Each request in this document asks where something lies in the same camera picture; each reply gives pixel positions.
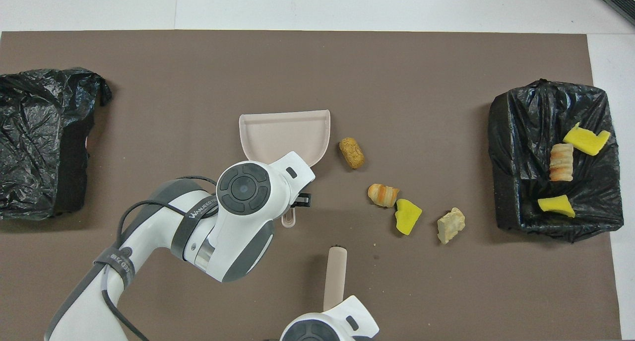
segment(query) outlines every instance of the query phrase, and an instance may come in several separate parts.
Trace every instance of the beige cylindrical handle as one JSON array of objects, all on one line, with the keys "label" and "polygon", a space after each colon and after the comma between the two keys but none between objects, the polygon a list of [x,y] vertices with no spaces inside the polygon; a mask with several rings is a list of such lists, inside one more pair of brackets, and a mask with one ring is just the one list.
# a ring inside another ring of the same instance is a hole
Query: beige cylindrical handle
[{"label": "beige cylindrical handle", "polygon": [[328,250],[326,282],[324,283],[324,311],[333,309],[344,300],[346,257],[346,248],[334,246]]}]

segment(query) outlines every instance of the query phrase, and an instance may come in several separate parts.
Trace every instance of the yellow object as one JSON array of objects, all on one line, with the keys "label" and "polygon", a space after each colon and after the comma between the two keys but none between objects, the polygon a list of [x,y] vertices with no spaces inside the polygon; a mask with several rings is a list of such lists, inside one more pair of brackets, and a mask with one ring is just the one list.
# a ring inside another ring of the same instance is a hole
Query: yellow object
[{"label": "yellow object", "polygon": [[397,230],[410,235],[412,228],[417,223],[419,216],[423,212],[414,203],[405,199],[397,200],[397,212],[395,212],[395,218],[397,218]]},{"label": "yellow object", "polygon": [[352,137],[347,137],[340,141],[340,151],[351,169],[358,169],[366,162],[359,144]]},{"label": "yellow object", "polygon": [[549,199],[538,199],[538,205],[544,212],[556,212],[567,217],[575,217],[575,212],[571,207],[567,195],[551,197]]},{"label": "yellow object", "polygon": [[392,207],[395,205],[399,189],[374,183],[368,187],[368,197],[375,205]]},{"label": "yellow object", "polygon": [[437,221],[439,234],[437,237],[443,244],[447,244],[463,228],[465,228],[465,216],[460,209],[453,207],[452,210]]},{"label": "yellow object", "polygon": [[610,136],[611,133],[606,130],[602,130],[596,136],[592,131],[580,128],[580,123],[578,123],[565,135],[564,141],[573,144],[576,149],[583,153],[595,156],[604,147]]}]

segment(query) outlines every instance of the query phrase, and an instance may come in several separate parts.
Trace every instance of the brown nugget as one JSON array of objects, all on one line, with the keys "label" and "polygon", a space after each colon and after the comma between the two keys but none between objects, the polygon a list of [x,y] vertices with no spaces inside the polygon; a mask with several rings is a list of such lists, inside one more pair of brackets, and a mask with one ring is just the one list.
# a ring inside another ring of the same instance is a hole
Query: brown nugget
[{"label": "brown nugget", "polygon": [[551,181],[573,181],[573,144],[555,144],[549,159]]},{"label": "brown nugget", "polygon": [[340,141],[340,150],[351,169],[357,169],[364,164],[364,154],[361,152],[359,144],[352,137],[347,137]]}]

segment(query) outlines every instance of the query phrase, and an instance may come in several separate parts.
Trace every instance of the food piece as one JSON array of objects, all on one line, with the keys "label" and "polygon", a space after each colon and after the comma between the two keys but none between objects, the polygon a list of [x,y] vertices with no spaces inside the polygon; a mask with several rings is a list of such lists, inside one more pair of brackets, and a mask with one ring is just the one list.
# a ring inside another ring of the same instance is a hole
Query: food piece
[{"label": "food piece", "polygon": [[549,159],[551,181],[573,181],[573,144],[555,144]]},{"label": "food piece", "polygon": [[590,130],[580,128],[580,123],[565,135],[565,142],[573,144],[576,149],[591,156],[597,155],[604,147],[611,133],[602,130],[597,136]]},{"label": "food piece", "polygon": [[342,151],[342,155],[344,155],[344,159],[351,169],[358,169],[366,162],[359,144],[352,137],[347,137],[340,141],[340,151]]},{"label": "food piece", "polygon": [[454,238],[460,230],[465,228],[465,216],[460,209],[453,207],[452,210],[437,221],[439,234],[437,237],[443,244],[447,244]]},{"label": "food piece", "polygon": [[405,199],[397,200],[397,212],[395,212],[395,218],[397,218],[397,230],[410,235],[412,228],[417,223],[419,216],[423,212],[414,203]]},{"label": "food piece", "polygon": [[375,205],[382,207],[392,207],[395,205],[399,189],[374,183],[368,187],[368,197]]},{"label": "food piece", "polygon": [[564,214],[567,217],[574,218],[575,212],[569,202],[567,195],[551,197],[548,199],[538,199],[538,205],[544,212],[556,212]]}]

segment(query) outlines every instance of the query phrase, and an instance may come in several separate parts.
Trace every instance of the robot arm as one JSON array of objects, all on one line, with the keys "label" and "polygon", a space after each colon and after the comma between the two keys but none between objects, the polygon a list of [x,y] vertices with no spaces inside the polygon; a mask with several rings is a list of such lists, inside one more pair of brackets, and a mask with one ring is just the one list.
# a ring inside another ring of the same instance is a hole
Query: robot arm
[{"label": "robot arm", "polygon": [[[291,152],[271,165],[254,161],[232,165],[221,175],[216,196],[191,180],[164,183],[150,200],[185,214],[161,205],[145,206],[123,232],[121,245],[114,244],[114,253],[98,258],[57,311],[45,341],[126,341],[118,319],[102,298],[102,289],[116,305],[156,248],[170,248],[175,256],[220,282],[245,276],[272,240],[272,221],[289,209],[314,178],[308,165]],[[218,213],[211,216],[216,209]]]}]

